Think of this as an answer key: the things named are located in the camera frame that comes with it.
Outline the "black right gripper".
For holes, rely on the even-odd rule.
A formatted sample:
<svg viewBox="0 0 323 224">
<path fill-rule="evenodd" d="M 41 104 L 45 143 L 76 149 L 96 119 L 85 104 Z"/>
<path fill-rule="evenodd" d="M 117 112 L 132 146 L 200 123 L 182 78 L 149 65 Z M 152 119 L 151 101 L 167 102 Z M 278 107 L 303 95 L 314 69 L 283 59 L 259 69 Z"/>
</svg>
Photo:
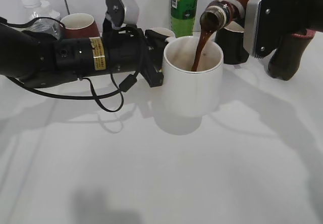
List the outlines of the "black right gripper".
<svg viewBox="0 0 323 224">
<path fill-rule="evenodd" d="M 281 36 L 310 29 L 322 32 L 322 0 L 262 0 L 262 34 Z"/>
</svg>

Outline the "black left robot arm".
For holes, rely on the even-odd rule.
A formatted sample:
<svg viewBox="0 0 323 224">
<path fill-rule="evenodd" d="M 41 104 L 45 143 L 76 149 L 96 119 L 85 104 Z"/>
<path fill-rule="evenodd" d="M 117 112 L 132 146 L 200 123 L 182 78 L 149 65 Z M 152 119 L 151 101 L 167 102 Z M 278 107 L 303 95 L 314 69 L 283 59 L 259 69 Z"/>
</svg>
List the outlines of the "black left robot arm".
<svg viewBox="0 0 323 224">
<path fill-rule="evenodd" d="M 99 37 L 56 39 L 1 18 L 1 75 L 28 89 L 50 88 L 87 77 L 128 73 L 120 84 L 127 91 L 142 75 L 151 87 L 161 86 L 167 37 L 136 25 L 114 29 L 103 22 Z"/>
</svg>

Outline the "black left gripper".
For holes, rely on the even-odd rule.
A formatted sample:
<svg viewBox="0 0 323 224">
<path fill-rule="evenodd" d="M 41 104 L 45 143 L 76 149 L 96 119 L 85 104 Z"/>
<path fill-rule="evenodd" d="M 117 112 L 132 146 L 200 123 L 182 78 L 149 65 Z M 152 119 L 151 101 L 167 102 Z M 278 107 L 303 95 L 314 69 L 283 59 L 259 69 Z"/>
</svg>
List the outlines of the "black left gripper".
<svg viewBox="0 0 323 224">
<path fill-rule="evenodd" d="M 142 75 L 150 87 L 162 86 L 165 35 L 130 24 L 114 29 L 107 19 L 102 29 L 106 65 L 103 75 L 133 72 L 134 78 Z"/>
</svg>

